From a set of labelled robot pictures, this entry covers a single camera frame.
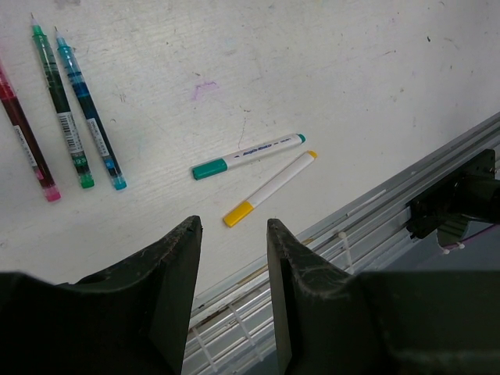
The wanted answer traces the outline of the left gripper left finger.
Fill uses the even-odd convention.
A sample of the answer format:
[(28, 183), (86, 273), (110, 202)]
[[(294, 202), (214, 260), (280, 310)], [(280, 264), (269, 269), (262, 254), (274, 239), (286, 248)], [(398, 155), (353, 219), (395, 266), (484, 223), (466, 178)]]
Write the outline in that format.
[(75, 284), (2, 273), (2, 373), (179, 374), (201, 244), (190, 216)]

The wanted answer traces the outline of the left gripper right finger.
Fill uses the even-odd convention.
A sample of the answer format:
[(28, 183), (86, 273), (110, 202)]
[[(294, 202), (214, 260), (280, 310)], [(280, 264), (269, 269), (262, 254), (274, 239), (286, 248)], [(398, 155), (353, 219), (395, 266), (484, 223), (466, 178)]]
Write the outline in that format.
[(498, 272), (351, 275), (278, 219), (266, 240), (280, 373), (498, 373)]

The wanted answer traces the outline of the blue pen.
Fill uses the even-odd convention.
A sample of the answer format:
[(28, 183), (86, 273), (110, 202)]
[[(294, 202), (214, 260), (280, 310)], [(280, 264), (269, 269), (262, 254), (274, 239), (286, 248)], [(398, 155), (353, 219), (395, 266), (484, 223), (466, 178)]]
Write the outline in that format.
[(64, 65), (67, 78), (79, 102), (89, 131), (94, 139), (98, 154), (105, 165), (112, 185), (117, 191), (123, 190), (127, 187), (127, 182), (123, 176), (123, 172), (98, 114), (93, 98), (91, 97), (87, 82), (84, 79), (84, 75), (78, 65), (72, 47), (67, 44), (66, 39), (56, 27), (55, 40), (58, 45), (57, 51)]

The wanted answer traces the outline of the red pen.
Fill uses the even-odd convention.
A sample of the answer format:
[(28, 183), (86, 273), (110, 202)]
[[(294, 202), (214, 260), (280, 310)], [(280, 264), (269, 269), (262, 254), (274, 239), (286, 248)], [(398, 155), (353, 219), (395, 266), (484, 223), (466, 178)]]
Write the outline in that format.
[(46, 200), (48, 202), (60, 200), (59, 189), (3, 65), (1, 65), (1, 103)]

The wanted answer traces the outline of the green pen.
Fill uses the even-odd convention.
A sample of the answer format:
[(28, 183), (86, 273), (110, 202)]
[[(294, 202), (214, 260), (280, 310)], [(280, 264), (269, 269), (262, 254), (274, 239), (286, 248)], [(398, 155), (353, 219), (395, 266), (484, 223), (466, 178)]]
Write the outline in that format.
[(95, 181), (88, 165), (88, 159), (73, 118), (73, 113), (70, 109), (54, 52), (52, 51), (47, 35), (34, 16), (31, 16), (30, 21), (32, 39), (44, 70), (52, 104), (54, 105), (55, 113), (62, 129), (66, 147), (80, 181), (80, 186), (83, 189), (92, 188), (95, 185)]

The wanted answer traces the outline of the yellow capped white marker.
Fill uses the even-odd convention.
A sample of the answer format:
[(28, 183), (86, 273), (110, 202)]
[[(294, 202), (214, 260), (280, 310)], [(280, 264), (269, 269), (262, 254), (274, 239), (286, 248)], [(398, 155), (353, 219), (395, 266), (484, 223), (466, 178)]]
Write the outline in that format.
[(290, 182), (295, 176), (312, 164), (317, 157), (317, 153), (312, 150), (302, 153), (298, 158), (283, 168), (278, 174), (268, 180), (263, 186), (225, 215), (223, 218), (224, 224), (232, 228), (241, 222), (246, 216), (254, 211), (255, 208), (265, 202), (265, 200), (279, 191), (285, 184)]

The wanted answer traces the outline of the green capped white marker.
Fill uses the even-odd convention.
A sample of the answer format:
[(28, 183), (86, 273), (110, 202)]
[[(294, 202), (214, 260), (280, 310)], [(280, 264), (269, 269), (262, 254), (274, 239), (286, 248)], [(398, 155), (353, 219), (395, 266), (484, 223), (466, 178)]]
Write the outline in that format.
[(204, 162), (191, 168), (191, 174), (195, 180), (202, 180), (215, 176), (228, 170), (252, 163), (256, 160), (287, 151), (306, 142), (304, 134), (288, 134), (272, 141), (266, 141), (259, 145), (239, 150), (221, 156), (208, 162)]

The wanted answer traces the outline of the aluminium frame rail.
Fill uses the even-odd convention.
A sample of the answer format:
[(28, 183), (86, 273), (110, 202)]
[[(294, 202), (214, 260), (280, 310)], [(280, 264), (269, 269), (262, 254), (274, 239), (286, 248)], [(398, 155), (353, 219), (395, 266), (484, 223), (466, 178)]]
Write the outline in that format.
[[(499, 150), (499, 116), (414, 163), (298, 234), (301, 243), (354, 273), (410, 250), (410, 201), (486, 149)], [(195, 298), (183, 374), (243, 374), (275, 349), (267, 260), (259, 257)]]

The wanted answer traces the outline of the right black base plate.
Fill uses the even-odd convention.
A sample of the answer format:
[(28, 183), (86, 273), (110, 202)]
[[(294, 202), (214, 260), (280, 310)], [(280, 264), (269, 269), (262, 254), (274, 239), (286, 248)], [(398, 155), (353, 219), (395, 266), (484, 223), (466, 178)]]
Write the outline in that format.
[(499, 223), (495, 150), (486, 149), (429, 187), (410, 203), (406, 229), (412, 238), (436, 232), (445, 247), (462, 240), (469, 222)]

